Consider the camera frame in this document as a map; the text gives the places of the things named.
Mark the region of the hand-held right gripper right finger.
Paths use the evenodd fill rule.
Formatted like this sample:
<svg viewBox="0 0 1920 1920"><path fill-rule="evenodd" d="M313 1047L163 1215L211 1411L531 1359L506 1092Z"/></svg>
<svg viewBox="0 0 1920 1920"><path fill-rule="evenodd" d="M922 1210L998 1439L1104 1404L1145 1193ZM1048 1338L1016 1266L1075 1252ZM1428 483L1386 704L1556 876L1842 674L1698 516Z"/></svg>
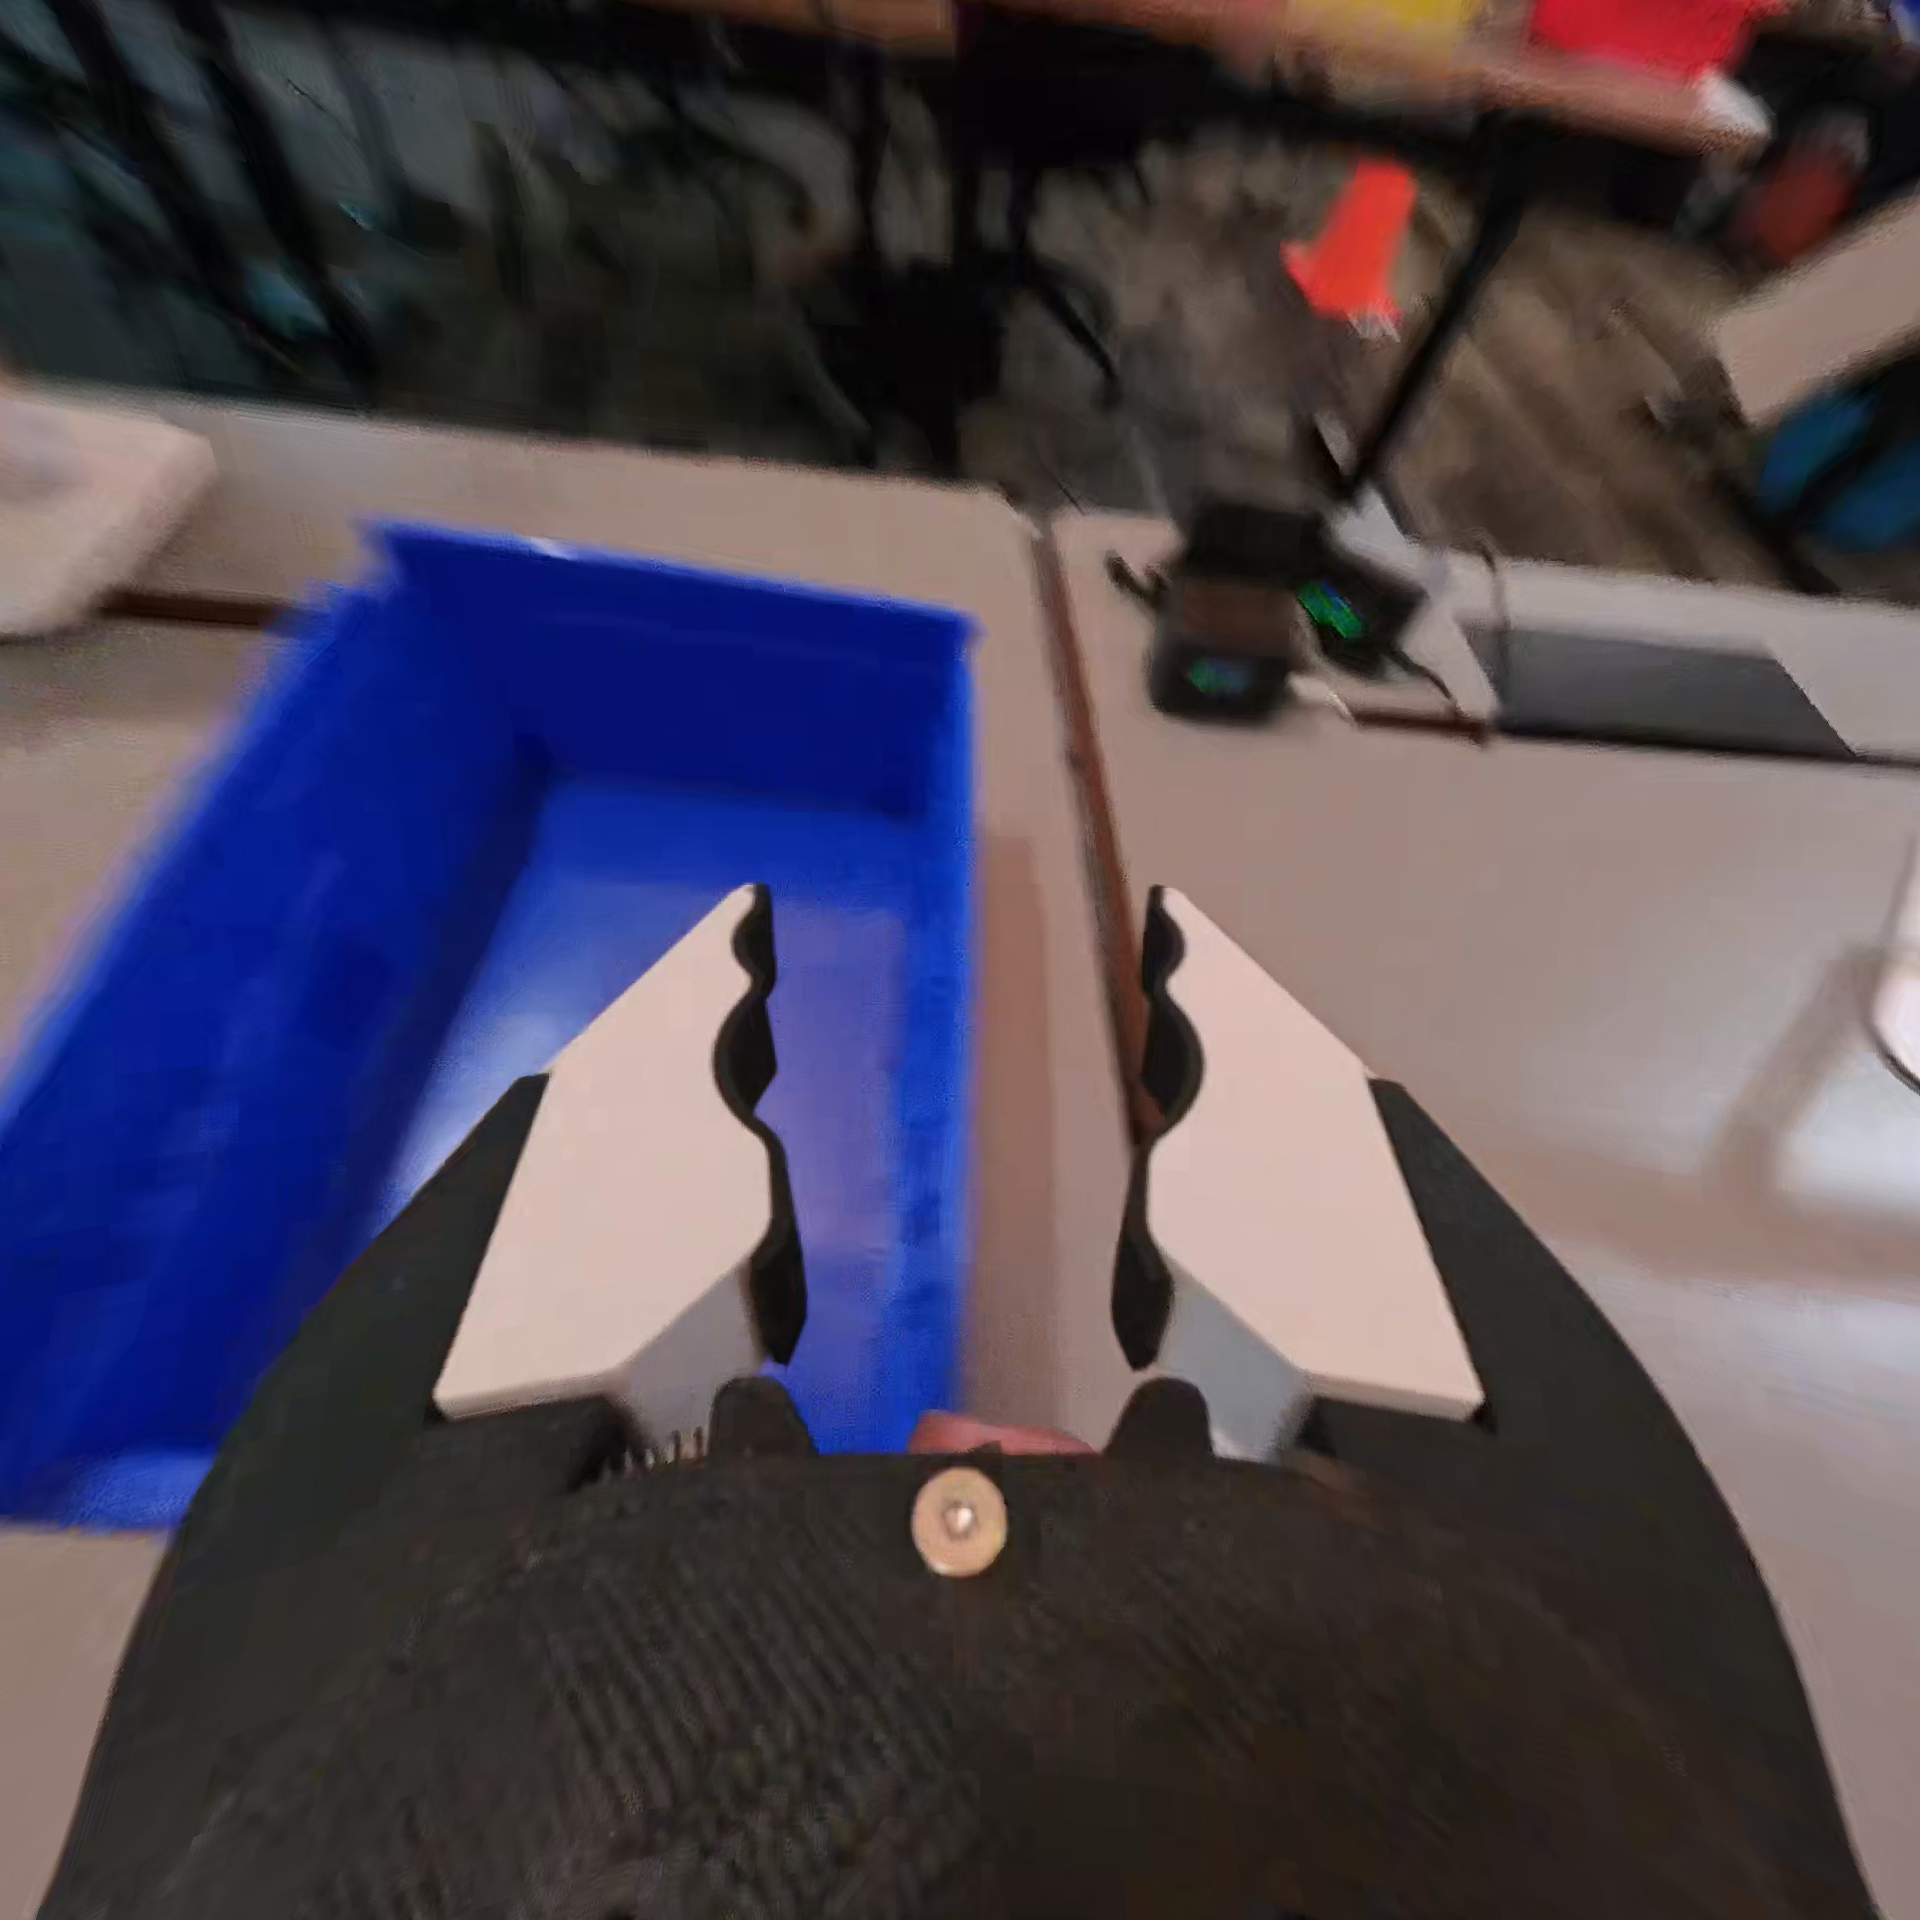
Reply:
<svg viewBox="0 0 1920 1920"><path fill-rule="evenodd" d="M1361 1057L1179 889L1143 915L1137 1148L1112 1319L1217 1456L1321 1404L1471 1424L1488 1394Z"/></svg>

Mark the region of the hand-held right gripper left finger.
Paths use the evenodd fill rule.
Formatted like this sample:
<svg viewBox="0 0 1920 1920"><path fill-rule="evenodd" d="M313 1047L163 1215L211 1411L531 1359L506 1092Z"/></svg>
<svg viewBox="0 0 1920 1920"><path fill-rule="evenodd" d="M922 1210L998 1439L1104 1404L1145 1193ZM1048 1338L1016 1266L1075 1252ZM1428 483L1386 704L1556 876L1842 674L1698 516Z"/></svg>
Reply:
<svg viewBox="0 0 1920 1920"><path fill-rule="evenodd" d="M728 894L544 1070L434 1409L603 1401L640 1444L714 1433L794 1359L809 1291L777 1078L775 903Z"/></svg>

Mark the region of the blue plastic bin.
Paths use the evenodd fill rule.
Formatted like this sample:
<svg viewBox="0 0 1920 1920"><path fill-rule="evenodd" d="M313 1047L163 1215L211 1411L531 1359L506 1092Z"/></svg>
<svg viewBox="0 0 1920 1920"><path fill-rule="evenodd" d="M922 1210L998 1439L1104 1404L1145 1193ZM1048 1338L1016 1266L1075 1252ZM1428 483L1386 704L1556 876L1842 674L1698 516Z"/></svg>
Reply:
<svg viewBox="0 0 1920 1920"><path fill-rule="evenodd" d="M390 521L6 1087L6 1521L180 1522L304 1314L724 894L775 907L831 1451L959 1386L972 616Z"/></svg>

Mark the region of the black charger device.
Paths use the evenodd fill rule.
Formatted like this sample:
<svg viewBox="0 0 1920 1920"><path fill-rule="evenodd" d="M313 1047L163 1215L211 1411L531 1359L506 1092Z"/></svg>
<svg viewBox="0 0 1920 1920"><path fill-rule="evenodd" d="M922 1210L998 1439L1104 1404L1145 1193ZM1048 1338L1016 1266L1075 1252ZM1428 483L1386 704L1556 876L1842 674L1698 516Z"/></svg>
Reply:
<svg viewBox="0 0 1920 1920"><path fill-rule="evenodd" d="M1145 692L1164 716L1260 724L1297 679L1380 676L1403 654L1424 593L1350 553L1323 510L1210 497L1176 556L1143 577L1154 632Z"/></svg>

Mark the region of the grey flat box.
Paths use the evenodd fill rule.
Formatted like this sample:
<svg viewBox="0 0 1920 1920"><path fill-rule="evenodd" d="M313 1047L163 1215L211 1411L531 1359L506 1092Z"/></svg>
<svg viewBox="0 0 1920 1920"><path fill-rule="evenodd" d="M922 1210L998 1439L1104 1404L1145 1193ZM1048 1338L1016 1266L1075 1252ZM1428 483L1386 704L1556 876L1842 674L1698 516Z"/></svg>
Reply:
<svg viewBox="0 0 1920 1920"><path fill-rule="evenodd" d="M1496 729L1594 747L1918 769L1918 614L1449 559Z"/></svg>

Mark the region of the white flat stand base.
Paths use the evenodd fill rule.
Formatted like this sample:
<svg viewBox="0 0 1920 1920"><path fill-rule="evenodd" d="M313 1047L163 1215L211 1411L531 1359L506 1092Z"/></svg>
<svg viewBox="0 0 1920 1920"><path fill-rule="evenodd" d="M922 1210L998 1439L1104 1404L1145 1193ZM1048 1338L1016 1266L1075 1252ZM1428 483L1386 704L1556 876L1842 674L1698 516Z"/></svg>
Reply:
<svg viewBox="0 0 1920 1920"><path fill-rule="evenodd" d="M217 486L196 433L118 401L2 390L2 639L82 625Z"/></svg>

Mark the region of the wooden table with black legs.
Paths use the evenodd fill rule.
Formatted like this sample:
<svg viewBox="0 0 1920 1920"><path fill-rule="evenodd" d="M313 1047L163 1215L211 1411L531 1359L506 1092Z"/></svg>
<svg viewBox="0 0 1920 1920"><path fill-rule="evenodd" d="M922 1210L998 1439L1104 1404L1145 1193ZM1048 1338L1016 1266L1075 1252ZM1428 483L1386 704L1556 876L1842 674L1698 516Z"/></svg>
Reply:
<svg viewBox="0 0 1920 1920"><path fill-rule="evenodd" d="M1466 254L1366 426L1340 495L1371 488L1471 326L1548 164L1580 140L1636 153L1751 153L1769 120L1734 71L1672 81L1529 42L1531 4L1483 4L1441 58L1342 50L1295 34L1288 4L951 4L951 263L972 291L1051 307L1120 396L1118 370L1030 244L1048 175L1130 161L1222 116L1279 116L1297 138L1452 161L1483 178Z"/></svg>

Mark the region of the orange cone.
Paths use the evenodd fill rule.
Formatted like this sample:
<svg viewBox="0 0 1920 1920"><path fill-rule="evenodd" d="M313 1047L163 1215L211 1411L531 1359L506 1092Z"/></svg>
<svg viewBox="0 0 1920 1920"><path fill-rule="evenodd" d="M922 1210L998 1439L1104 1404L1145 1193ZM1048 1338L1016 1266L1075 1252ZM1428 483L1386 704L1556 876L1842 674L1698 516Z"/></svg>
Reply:
<svg viewBox="0 0 1920 1920"><path fill-rule="evenodd" d="M1394 276L1419 199L1399 161L1356 161L1319 232L1288 242L1282 267L1307 310L1369 338L1394 338L1402 307Z"/></svg>

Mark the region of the yellow plastic bin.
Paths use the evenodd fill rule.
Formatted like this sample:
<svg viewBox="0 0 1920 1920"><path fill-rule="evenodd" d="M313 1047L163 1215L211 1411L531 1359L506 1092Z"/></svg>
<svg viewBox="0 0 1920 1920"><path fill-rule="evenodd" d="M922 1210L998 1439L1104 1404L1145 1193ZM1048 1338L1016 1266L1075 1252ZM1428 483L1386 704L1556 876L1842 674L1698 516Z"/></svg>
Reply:
<svg viewBox="0 0 1920 1920"><path fill-rule="evenodd" d="M1314 43L1441 58L1472 36L1483 2L1288 2L1288 28Z"/></svg>

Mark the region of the red plastic bin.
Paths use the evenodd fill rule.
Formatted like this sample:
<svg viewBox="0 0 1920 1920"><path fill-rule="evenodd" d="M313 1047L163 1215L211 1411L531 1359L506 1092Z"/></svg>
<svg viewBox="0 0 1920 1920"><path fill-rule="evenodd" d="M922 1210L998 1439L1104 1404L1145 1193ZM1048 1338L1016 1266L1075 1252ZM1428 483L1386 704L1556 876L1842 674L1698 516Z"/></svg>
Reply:
<svg viewBox="0 0 1920 1920"><path fill-rule="evenodd" d="M1534 2L1527 40L1672 81L1729 74L1787 2Z"/></svg>

